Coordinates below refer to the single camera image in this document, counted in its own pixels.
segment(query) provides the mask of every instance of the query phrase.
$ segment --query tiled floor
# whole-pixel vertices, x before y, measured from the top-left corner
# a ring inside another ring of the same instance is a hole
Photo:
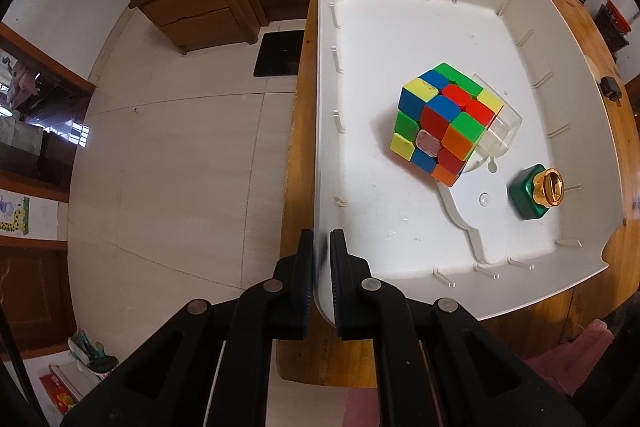
[[[273,272],[296,79],[254,78],[258,48],[183,57],[136,12],[100,76],[72,177],[69,278],[78,324],[120,359],[190,299],[232,299]],[[340,425],[344,390],[272,373],[269,425]]]

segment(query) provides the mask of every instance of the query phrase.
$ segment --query poster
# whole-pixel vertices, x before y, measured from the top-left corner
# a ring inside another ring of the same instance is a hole
[[[13,192],[0,193],[0,230],[15,235],[29,233],[30,199]]]

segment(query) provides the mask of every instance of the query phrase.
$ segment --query white plastic tray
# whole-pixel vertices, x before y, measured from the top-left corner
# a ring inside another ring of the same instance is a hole
[[[543,219],[507,207],[508,253],[490,272],[477,271],[434,180],[388,150],[402,85],[441,62],[478,74],[522,116],[496,160],[507,183],[542,163],[570,189]],[[480,319],[606,268],[602,249],[623,219],[618,160],[598,87],[551,0],[319,0],[318,63],[315,296],[327,320],[333,229],[374,277],[420,301],[452,297]]]

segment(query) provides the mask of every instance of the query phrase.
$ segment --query green bottle with gold cap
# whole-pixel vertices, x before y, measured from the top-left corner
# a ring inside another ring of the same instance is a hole
[[[522,219],[540,219],[564,198],[560,172],[538,164],[525,169],[509,186],[509,197]]]

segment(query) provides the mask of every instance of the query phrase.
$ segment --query black floor mat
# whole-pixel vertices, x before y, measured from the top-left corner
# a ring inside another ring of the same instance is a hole
[[[255,61],[254,76],[298,74],[303,30],[265,33]]]

